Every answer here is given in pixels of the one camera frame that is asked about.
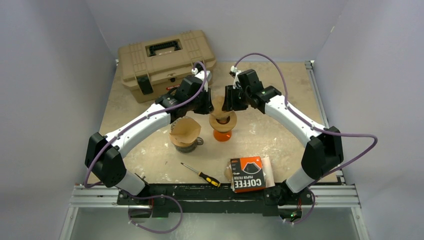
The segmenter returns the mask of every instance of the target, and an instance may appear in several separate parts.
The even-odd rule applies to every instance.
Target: white backdrop
[[[329,122],[374,133],[349,166],[372,240],[424,236],[424,1],[349,1],[314,63]],[[371,140],[343,139],[347,160]]]
[[[279,61],[304,61],[317,57],[347,0],[87,2],[115,57],[130,43],[200,29],[219,60],[260,52]]]
[[[84,0],[2,0],[0,22],[0,239],[58,239],[115,61]]]

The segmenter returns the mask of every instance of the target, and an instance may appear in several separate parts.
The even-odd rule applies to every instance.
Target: box
[[[257,191],[266,187],[259,156],[233,158],[230,163],[235,193]]]
[[[121,81],[138,103],[155,100],[178,87],[193,64],[212,71],[217,61],[201,30],[120,47]]]

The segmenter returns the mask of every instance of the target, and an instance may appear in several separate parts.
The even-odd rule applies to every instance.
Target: tan toolbox
[[[195,62],[203,62],[209,71],[217,63],[201,30],[123,46],[118,56],[122,84],[139,103],[155,100],[178,87],[184,77],[192,74]]]

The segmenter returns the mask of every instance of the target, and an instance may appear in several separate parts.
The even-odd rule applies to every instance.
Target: wooden table surface
[[[218,62],[212,72],[212,97],[223,96],[224,87],[233,84],[233,78],[228,74],[233,62]],[[303,62],[278,63],[285,80],[288,100],[296,108],[312,120],[322,123],[314,91]],[[273,85],[284,93],[283,82],[272,63],[241,62],[239,70],[254,69],[264,87]],[[125,89],[120,81],[120,66],[107,101],[106,110],[100,127],[100,133],[112,132],[141,113],[154,101],[137,103],[130,91]],[[218,142],[213,137],[213,129],[209,125],[208,115],[189,112],[201,125],[200,137],[204,145],[198,146],[193,152],[183,154],[178,152],[170,142],[170,125],[164,127],[143,142],[138,144],[125,157],[126,168],[140,176],[146,176],[148,183],[203,183],[200,177],[180,164],[185,164],[217,178],[222,183],[228,183],[224,177],[224,169],[231,158],[240,157],[270,157],[275,182],[282,182],[290,177],[301,166],[304,148],[300,142],[271,117],[259,110],[249,108],[238,111],[237,125],[232,130],[232,137],[227,142]],[[98,181],[91,174],[89,183]],[[334,174],[322,179],[323,182],[336,182]]]

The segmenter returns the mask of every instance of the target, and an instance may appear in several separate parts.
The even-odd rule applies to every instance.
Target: yellow and black screwdriver handle
[[[220,181],[218,181],[216,178],[208,176],[206,174],[204,174],[203,172],[199,172],[199,177],[201,177],[202,179],[206,180],[206,182],[214,185],[215,187],[219,188],[221,186]]]

